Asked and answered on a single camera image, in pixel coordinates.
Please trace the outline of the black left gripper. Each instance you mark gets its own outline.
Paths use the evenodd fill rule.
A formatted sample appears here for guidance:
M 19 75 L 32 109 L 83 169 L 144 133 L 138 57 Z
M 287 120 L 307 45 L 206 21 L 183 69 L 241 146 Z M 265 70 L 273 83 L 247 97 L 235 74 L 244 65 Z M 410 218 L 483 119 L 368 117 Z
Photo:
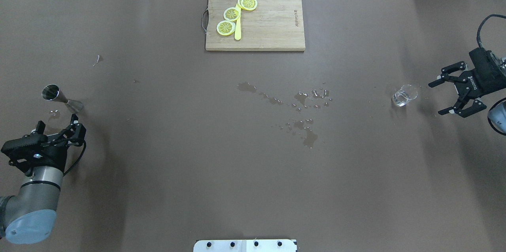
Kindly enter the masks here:
M 56 135 L 45 135 L 46 124 L 38 121 L 36 128 L 27 135 L 7 141 L 1 148 L 9 159 L 8 164 L 18 168 L 25 176 L 34 175 L 39 166 L 49 166 L 65 172 L 67 150 L 70 145 L 81 147 L 86 128 L 78 116 L 71 115 L 69 126 Z

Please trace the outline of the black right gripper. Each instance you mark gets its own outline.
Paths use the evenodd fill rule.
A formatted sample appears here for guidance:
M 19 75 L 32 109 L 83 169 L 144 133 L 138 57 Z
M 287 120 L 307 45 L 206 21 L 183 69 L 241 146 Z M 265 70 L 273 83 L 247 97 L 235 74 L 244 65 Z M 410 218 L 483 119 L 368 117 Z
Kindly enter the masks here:
M 430 88 L 445 82 L 459 83 L 459 87 L 456 87 L 459 94 L 457 102 L 439 110 L 439 115 L 453 114 L 467 118 L 486 110 L 487 106 L 480 100 L 481 97 L 505 89 L 505 70 L 499 67 L 499 59 L 491 51 L 474 49 L 469 55 L 475 67 L 473 70 L 466 71 L 467 64 L 464 61 L 454 63 L 443 67 L 438 78 L 428 83 Z M 462 71 L 463 78 L 451 76 L 456 71 Z

